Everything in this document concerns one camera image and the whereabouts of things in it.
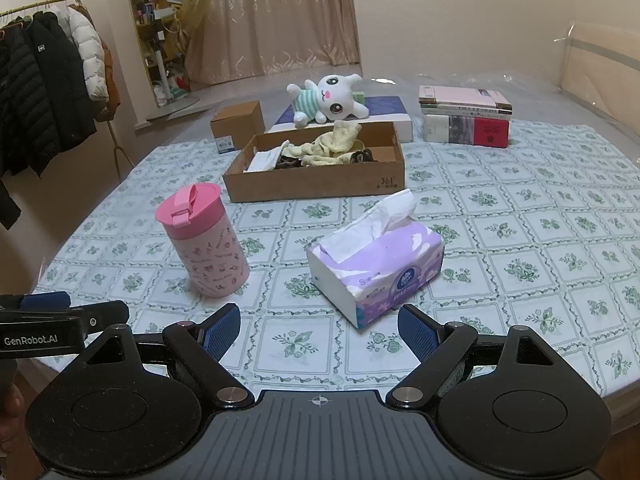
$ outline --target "pink book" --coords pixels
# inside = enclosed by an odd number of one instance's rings
[[[511,105],[500,92],[453,86],[420,86],[418,100],[421,105],[438,108],[475,107],[511,110]]]

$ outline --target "brown coat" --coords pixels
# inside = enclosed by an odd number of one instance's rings
[[[72,9],[77,10],[78,12],[84,14],[84,16],[94,24],[94,21],[91,19],[89,15],[89,11],[86,10],[83,6],[78,6],[76,4],[69,5]],[[106,106],[101,110],[96,116],[95,120],[98,122],[111,121],[113,116],[116,113],[116,108],[120,105],[120,94],[118,94],[118,88],[116,86],[115,81],[113,80],[113,56],[109,51],[109,47],[104,43],[102,38],[100,38],[102,42],[102,49],[104,50],[104,78],[107,82],[107,91],[109,92],[109,100],[107,101]]]

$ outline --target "bunny ear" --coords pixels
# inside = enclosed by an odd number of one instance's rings
[[[354,102],[353,115],[355,115],[359,119],[365,119],[369,117],[369,109],[365,105],[361,105],[359,102]]]
[[[351,74],[351,75],[345,76],[345,79],[349,82],[351,86],[362,81],[362,78],[358,74]]]

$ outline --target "floral tablecloth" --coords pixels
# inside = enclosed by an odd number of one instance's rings
[[[523,121],[506,150],[402,149],[415,218],[446,240],[442,273],[411,301],[485,334],[532,326],[603,396],[640,377],[640,172],[629,160],[589,127]],[[242,328],[222,362],[254,394],[384,395],[417,365],[396,313],[358,332],[312,284],[305,257],[308,243],[378,198],[232,204],[225,193],[251,275],[226,300],[191,289],[154,210],[183,184],[224,189],[234,156],[204,140],[156,148],[69,238],[37,291],[67,290],[74,304],[124,300],[136,332],[201,321],[233,301]],[[60,370],[71,359],[42,360]]]

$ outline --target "human hand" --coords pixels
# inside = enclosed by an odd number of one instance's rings
[[[4,393],[0,412],[0,449],[5,453],[11,453],[15,448],[24,407],[24,398],[20,390],[12,384]]]

